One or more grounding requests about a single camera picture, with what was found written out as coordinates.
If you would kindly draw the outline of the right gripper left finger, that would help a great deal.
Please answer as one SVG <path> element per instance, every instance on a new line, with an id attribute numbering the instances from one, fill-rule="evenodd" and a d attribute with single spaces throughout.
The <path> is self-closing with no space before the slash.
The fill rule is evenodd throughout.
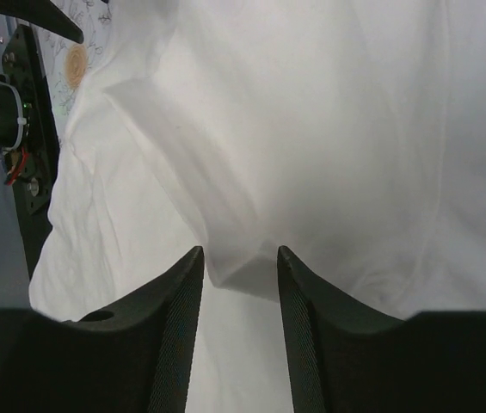
<path id="1" fill-rule="evenodd" d="M 204 251 L 81 320 L 0 309 L 0 412 L 182 412 Z"/>

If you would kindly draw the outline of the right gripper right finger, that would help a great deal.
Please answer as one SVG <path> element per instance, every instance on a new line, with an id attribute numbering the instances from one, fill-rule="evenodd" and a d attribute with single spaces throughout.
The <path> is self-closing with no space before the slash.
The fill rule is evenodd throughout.
<path id="1" fill-rule="evenodd" d="M 277 255 L 297 412 L 486 412 L 486 311 L 400 320 Z"/>

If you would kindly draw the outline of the white t shirt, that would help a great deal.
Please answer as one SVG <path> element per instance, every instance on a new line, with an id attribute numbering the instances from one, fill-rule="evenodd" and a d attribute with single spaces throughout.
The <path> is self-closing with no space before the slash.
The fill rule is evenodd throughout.
<path id="1" fill-rule="evenodd" d="M 291 248 L 396 317 L 486 309 L 486 1 L 116 1 L 31 306 L 79 320 L 206 254 L 190 412 L 289 412 Z"/>

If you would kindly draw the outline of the floral table mat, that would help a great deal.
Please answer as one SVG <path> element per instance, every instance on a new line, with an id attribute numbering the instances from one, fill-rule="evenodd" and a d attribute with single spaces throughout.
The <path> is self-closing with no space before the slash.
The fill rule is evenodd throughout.
<path id="1" fill-rule="evenodd" d="M 54 4 L 83 31 L 83 42 L 78 44 L 48 29 L 37 30 L 52 111 L 60 122 L 69 115 L 84 76 L 102 57 L 112 22 L 112 3 L 70 0 Z"/>

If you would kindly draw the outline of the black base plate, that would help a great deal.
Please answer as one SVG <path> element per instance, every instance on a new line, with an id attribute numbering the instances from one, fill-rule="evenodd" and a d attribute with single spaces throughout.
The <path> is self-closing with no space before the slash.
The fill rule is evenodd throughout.
<path id="1" fill-rule="evenodd" d="M 7 156 L 6 164 L 22 163 L 11 187 L 28 275 L 32 276 L 52 229 L 47 213 L 57 178 L 59 145 L 38 42 L 28 25 L 19 25 L 13 33 L 3 53 L 3 69 L 19 92 L 28 117 L 19 155 Z"/>

